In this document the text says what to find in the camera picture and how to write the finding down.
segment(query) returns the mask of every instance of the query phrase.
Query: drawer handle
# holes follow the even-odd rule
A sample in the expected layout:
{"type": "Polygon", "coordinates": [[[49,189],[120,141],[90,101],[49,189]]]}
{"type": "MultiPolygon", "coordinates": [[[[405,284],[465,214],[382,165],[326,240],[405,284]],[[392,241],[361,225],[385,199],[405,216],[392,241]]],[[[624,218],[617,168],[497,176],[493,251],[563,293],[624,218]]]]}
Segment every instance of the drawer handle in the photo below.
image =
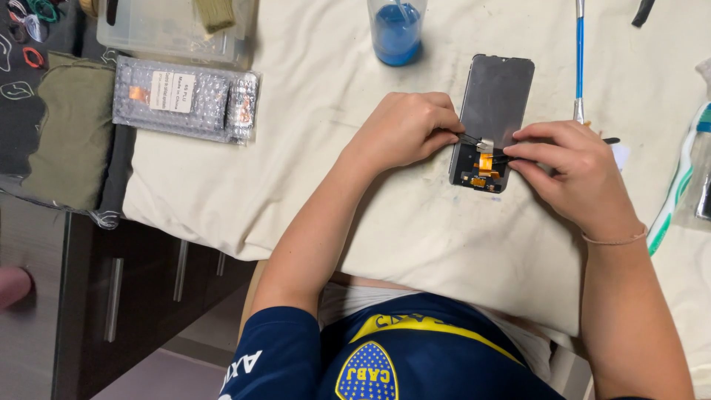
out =
{"type": "Polygon", "coordinates": [[[180,242],[180,253],[178,254],[178,272],[176,274],[176,286],[173,289],[173,301],[180,302],[183,299],[183,284],[185,283],[185,267],[188,263],[188,241],[180,242]]]}
{"type": "Polygon", "coordinates": [[[109,306],[106,309],[106,329],[104,340],[113,343],[116,340],[116,321],[119,317],[119,299],[121,297],[121,280],[124,274],[124,259],[114,258],[111,264],[111,281],[109,283],[109,306]]]}
{"type": "Polygon", "coordinates": [[[220,258],[218,259],[218,276],[225,274],[225,258],[227,255],[220,253],[220,258]]]}

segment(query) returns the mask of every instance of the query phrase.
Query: white tablecloth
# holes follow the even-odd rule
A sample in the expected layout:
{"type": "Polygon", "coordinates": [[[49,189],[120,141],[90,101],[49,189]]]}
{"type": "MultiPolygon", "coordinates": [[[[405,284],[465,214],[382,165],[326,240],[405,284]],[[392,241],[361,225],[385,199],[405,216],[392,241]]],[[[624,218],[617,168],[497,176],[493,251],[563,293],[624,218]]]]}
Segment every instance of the white tablecloth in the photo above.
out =
{"type": "MultiPolygon", "coordinates": [[[[658,1],[641,30],[630,24],[637,7],[637,0],[588,1],[584,89],[593,128],[631,149],[623,177],[651,224],[704,100],[694,66],[711,53],[711,3],[658,1]]],[[[264,77],[256,142],[237,147],[139,131],[124,203],[129,218],[238,258],[268,258],[386,93],[438,90],[459,109],[477,53],[536,64],[524,124],[572,117],[573,0],[430,0],[422,59],[401,68],[374,56],[364,0],[260,0],[258,12],[253,68],[264,77]]],[[[342,270],[576,335],[577,233],[519,176],[500,195],[451,186],[450,156],[451,147],[378,180],[342,270]]],[[[703,375],[711,374],[709,241],[672,229],[654,258],[698,385],[711,384],[703,375]]]]}

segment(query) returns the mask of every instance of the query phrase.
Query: hand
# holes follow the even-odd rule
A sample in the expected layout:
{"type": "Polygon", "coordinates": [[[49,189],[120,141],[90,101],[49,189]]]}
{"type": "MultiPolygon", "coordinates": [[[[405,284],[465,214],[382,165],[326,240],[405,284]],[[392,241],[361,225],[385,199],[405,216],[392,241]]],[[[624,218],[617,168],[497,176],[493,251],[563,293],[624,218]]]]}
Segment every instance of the hand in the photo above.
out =
{"type": "Polygon", "coordinates": [[[575,222],[588,237],[617,241],[642,233],[642,223],[634,212],[612,150],[597,133],[575,121],[560,121],[528,125],[513,137],[553,140],[556,145],[519,143],[503,152],[555,168],[557,174],[551,177],[532,162],[508,164],[557,213],[575,222]]]}
{"type": "Polygon", "coordinates": [[[429,157],[464,132],[444,93],[389,93],[344,149],[379,174],[429,157]]]}

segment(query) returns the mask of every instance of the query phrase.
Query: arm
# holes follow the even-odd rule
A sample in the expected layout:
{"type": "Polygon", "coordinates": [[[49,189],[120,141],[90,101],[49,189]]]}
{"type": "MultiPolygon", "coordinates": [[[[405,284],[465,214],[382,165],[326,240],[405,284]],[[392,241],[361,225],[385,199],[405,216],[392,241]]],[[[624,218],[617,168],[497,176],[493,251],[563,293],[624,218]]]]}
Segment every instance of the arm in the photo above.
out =
{"type": "Polygon", "coordinates": [[[319,294],[341,257],[365,190],[386,169],[455,143],[457,136],[447,131],[464,131],[448,95],[387,95],[279,240],[257,286],[252,314],[286,305],[316,317],[319,294]]]}
{"type": "MultiPolygon", "coordinates": [[[[644,231],[609,146],[575,121],[533,124],[504,152],[549,165],[511,162],[559,214],[594,241],[625,241],[644,231]]],[[[644,238],[626,245],[588,243],[582,341],[599,399],[694,399],[688,365],[644,238]]]]}

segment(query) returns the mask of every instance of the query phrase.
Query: pink object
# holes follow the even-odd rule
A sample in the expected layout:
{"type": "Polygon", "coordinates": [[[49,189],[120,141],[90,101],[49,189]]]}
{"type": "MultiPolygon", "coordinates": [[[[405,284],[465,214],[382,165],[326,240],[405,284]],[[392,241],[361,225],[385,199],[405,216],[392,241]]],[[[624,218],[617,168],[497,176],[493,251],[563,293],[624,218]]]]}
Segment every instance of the pink object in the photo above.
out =
{"type": "Polygon", "coordinates": [[[0,310],[27,296],[32,288],[30,275],[22,268],[0,267],[0,310]]]}

